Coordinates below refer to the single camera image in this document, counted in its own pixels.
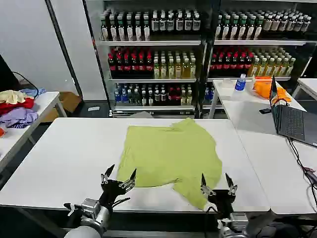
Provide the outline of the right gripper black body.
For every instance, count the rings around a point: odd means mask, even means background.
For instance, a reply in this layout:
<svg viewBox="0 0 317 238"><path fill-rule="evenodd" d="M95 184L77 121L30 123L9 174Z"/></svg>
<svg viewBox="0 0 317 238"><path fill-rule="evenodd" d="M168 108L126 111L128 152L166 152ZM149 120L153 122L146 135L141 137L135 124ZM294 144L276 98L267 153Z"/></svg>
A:
<svg viewBox="0 0 317 238"><path fill-rule="evenodd" d="M230 218L233 213L232 203L235 201L235 194L228 189L213 190L208 196L208 202L216 205L220 219Z"/></svg>

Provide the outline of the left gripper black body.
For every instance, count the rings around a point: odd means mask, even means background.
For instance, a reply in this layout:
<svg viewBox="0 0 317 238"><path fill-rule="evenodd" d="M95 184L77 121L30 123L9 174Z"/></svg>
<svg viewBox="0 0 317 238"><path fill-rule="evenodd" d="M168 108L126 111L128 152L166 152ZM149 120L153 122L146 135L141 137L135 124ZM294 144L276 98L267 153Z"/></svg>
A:
<svg viewBox="0 0 317 238"><path fill-rule="evenodd" d="M117 200L118 196L125 195L128 191L124 191L119 187L122 181L109 179L107 184L101 184L103 193L99 198L99 203L101 206L117 206L127 200L130 197Z"/></svg>

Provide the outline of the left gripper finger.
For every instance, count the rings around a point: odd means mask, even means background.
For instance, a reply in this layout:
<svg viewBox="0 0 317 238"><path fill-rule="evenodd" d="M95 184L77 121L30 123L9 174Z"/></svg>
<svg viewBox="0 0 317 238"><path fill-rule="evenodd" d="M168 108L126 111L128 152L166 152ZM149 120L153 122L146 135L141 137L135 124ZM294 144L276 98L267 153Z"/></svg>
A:
<svg viewBox="0 0 317 238"><path fill-rule="evenodd" d="M113 169L114 169L115 164L112 166L108 167L106 172L104 174L101 174L101 184L107 184L108 183L108 178L111 175Z"/></svg>
<svg viewBox="0 0 317 238"><path fill-rule="evenodd" d="M130 191L135 186L136 172L137 172L137 169L133 171L133 173L130 176L130 179L119 184L119 187L123 189L124 191Z"/></svg>

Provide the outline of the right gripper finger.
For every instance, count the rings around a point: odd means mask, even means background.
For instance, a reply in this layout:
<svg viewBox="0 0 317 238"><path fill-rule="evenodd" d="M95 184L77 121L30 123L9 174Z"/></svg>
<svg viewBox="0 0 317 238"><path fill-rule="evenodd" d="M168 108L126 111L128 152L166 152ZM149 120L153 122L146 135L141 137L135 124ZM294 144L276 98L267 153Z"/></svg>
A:
<svg viewBox="0 0 317 238"><path fill-rule="evenodd" d="M202 174L202 178L201 178L201 192L205 198L215 196L215 192L207 186L204 174Z"/></svg>
<svg viewBox="0 0 317 238"><path fill-rule="evenodd" d="M225 176L226 176L226 181L229 187L228 195L235 196L238 186L237 184L233 182L232 178L227 173L225 173Z"/></svg>

